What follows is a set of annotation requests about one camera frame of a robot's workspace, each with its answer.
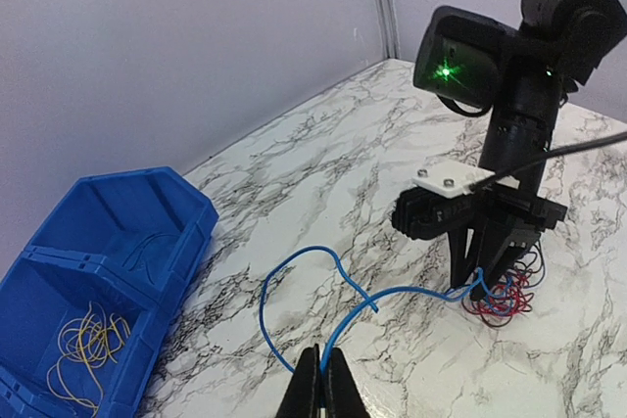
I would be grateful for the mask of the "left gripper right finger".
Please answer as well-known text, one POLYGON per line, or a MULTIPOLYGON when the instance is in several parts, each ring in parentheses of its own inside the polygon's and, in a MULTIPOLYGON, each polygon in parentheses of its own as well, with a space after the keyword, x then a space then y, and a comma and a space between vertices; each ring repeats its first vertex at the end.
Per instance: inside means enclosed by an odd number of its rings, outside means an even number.
POLYGON ((324 407, 330 418, 366 418, 366 408, 344 353, 331 351, 322 375, 324 407))

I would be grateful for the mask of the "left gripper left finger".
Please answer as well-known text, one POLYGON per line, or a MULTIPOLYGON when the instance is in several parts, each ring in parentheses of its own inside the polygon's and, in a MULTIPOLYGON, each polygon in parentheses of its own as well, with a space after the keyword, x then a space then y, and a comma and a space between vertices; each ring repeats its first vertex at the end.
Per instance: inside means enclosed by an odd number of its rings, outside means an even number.
POLYGON ((321 404, 319 345, 301 353, 276 418, 318 418, 321 404))

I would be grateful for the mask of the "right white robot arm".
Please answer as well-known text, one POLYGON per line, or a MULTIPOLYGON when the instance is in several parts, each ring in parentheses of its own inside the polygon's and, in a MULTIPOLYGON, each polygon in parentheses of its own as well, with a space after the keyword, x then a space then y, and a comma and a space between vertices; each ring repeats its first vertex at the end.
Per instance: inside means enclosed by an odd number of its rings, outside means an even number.
POLYGON ((480 300, 566 207, 538 194, 558 111, 626 35, 626 0, 521 0, 512 28, 451 6, 437 8, 418 50, 416 88, 449 110, 488 116, 479 167, 485 179, 450 198, 419 187, 403 193, 395 227, 414 239, 446 235, 450 285, 461 287, 476 269, 480 300))

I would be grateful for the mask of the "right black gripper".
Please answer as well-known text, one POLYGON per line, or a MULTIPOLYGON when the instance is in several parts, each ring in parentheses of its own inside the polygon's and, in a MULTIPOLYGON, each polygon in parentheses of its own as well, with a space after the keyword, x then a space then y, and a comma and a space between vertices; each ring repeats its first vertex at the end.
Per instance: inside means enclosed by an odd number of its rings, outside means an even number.
MULTIPOLYGON (((483 283, 470 298, 482 300, 513 264, 540 241, 547 230, 565 219, 567 207, 538 195, 540 180, 518 179, 521 188, 503 188, 489 203, 487 218, 476 228, 461 227, 447 233, 450 251, 450 288, 460 288, 475 267, 483 270, 483 283)), ((476 183, 473 191, 484 188, 476 183)))

